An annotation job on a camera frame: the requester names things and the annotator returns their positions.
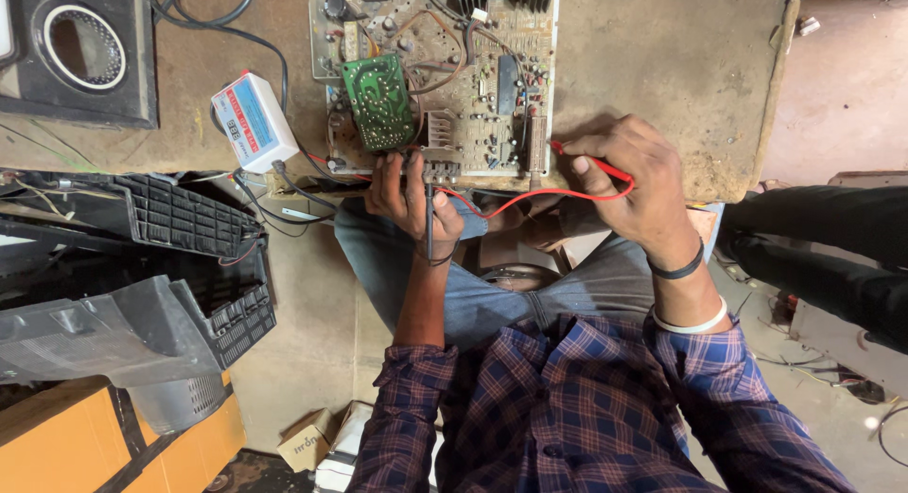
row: man's left hand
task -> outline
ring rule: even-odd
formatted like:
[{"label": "man's left hand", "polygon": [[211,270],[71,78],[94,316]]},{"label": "man's left hand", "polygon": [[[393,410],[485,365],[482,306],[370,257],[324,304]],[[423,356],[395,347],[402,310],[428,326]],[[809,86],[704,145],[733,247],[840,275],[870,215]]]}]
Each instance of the man's left hand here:
[{"label": "man's left hand", "polygon": [[[407,165],[407,188],[401,193],[403,156],[391,153],[379,158],[372,171],[372,186],[366,193],[366,211],[371,215],[388,217],[398,227],[413,236],[420,255],[426,255],[426,186],[422,182],[421,152],[414,153]],[[433,260],[446,258],[463,233],[463,219],[443,192],[433,198],[435,215],[432,218]]]}]

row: green circuit board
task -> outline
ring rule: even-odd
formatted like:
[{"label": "green circuit board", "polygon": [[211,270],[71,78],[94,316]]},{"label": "green circuit board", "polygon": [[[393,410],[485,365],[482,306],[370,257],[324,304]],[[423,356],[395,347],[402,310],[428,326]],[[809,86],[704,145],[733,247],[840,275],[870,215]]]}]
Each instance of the green circuit board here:
[{"label": "green circuit board", "polygon": [[365,149],[407,145],[416,129],[397,54],[347,62],[341,72]]}]

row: person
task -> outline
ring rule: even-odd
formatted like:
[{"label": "person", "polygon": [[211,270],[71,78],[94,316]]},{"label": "person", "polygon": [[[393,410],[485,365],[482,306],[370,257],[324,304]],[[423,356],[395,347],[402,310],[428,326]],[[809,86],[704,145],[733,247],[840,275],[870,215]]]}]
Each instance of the person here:
[{"label": "person", "polygon": [[687,219],[677,152],[629,115],[565,144],[614,230],[535,292],[502,290],[449,258],[488,223],[443,193],[426,256],[423,159],[380,159],[336,236],[394,333],[348,491],[721,491],[689,460],[677,407],[732,491],[855,491],[778,403],[727,313]]},{"label": "person", "polygon": [[[757,234],[839,247],[878,267]],[[908,354],[908,186],[749,192],[725,207],[718,246],[750,277],[861,326],[868,341]]]}]

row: speaker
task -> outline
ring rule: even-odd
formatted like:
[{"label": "speaker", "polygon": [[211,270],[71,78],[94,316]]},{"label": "speaker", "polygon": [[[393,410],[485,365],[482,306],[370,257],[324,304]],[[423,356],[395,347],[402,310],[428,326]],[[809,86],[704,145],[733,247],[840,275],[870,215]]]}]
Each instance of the speaker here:
[{"label": "speaker", "polygon": [[158,127],[149,0],[7,1],[0,112]]}]

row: shirt button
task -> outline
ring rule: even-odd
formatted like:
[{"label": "shirt button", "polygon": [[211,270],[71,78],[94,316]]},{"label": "shirt button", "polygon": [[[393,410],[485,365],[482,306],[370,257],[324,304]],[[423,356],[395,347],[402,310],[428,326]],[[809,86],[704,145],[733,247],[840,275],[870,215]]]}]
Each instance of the shirt button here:
[{"label": "shirt button", "polygon": [[554,445],[546,445],[545,447],[542,448],[542,453],[545,454],[546,456],[549,456],[550,458],[560,458],[561,457],[561,449],[559,449],[558,447],[555,447]]}]

